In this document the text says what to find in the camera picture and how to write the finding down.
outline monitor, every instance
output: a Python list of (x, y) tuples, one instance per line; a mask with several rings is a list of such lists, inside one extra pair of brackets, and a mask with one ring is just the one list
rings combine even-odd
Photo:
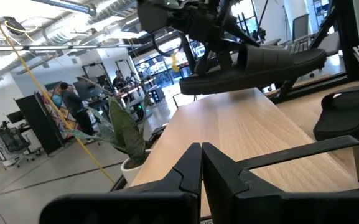
[(16, 111), (16, 112), (8, 114), (6, 116), (12, 124), (24, 120), (24, 115), (22, 114), (21, 111)]
[[(96, 77), (90, 77), (89, 80), (98, 83), (98, 78)], [(73, 83), (73, 85), (78, 93), (78, 96), (82, 100), (93, 98), (103, 92), (101, 88), (95, 86), (88, 80), (79, 80), (78, 82)]]

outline light wood desk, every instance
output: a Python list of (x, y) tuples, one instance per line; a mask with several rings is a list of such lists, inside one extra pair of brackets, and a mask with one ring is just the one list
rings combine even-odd
[[(210, 142), (235, 161), (312, 143), (258, 89), (221, 93), (181, 106), (132, 185), (162, 179), (193, 142)], [(359, 183), (327, 154), (252, 172), (286, 192), (338, 192)], [(201, 216), (210, 215), (205, 192)]]

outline gray floor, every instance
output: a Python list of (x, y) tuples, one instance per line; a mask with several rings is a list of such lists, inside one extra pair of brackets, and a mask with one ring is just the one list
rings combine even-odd
[[(315, 76), (343, 71), (342, 59), (330, 57), (322, 72)], [(300, 78), (305, 80), (309, 74)], [(152, 130), (167, 123), (176, 111), (172, 95), (180, 93), (178, 84), (164, 89), (166, 99), (152, 108), (153, 115), (147, 120), (145, 139)], [(179, 106), (193, 102), (193, 96), (177, 95)], [(117, 180), (120, 163), (126, 155), (114, 150), (109, 144), (87, 146), (96, 160), (106, 168), (107, 173)], [(105, 193), (112, 183), (99, 171), (78, 144), (72, 144), (53, 157), (43, 155), (35, 161), (23, 163), (21, 168), (4, 170), (0, 164), (0, 223), (38, 223), (42, 208), (56, 197), (73, 193)]]

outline ceiling pipe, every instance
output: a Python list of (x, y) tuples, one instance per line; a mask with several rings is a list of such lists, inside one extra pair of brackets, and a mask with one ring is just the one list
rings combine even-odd
[(61, 7), (63, 9), (68, 9), (69, 11), (82, 12), (90, 16), (96, 15), (95, 7), (92, 4), (85, 5), (67, 0), (32, 0), (32, 1), (47, 4), (49, 6)]
[[(103, 0), (95, 4), (96, 15), (87, 16), (84, 14), (70, 14), (52, 25), (46, 27), (42, 31), (34, 34), (32, 43), (25, 40), (22, 45), (62, 45), (73, 39), (76, 32), (84, 32), (97, 22), (109, 19), (112, 16), (119, 16), (124, 10), (136, 5), (136, 0)], [(24, 61), (28, 62), (35, 56), (30, 52), (19, 52)], [(12, 53), (7, 56), (0, 56), (0, 76), (21, 65), (17, 55)]]

